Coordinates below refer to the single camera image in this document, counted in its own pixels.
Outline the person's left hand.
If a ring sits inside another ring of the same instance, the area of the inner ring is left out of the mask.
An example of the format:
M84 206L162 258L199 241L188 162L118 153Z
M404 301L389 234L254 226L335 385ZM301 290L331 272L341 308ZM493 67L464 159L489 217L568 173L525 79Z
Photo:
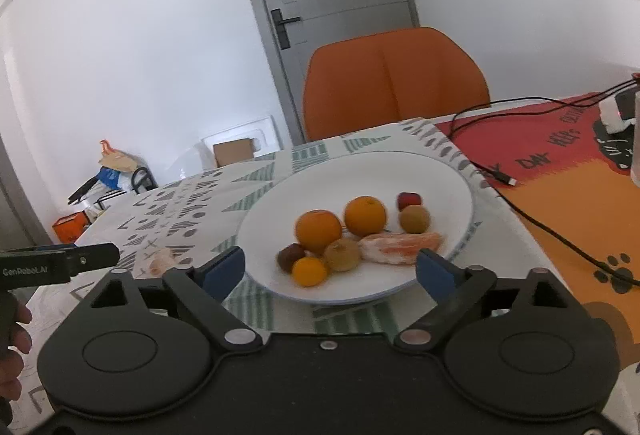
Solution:
M20 376L24 357L32 349L32 337L26 325L32 322L32 312L13 294L1 292L1 433L8 433L13 419L10 403L22 393Z

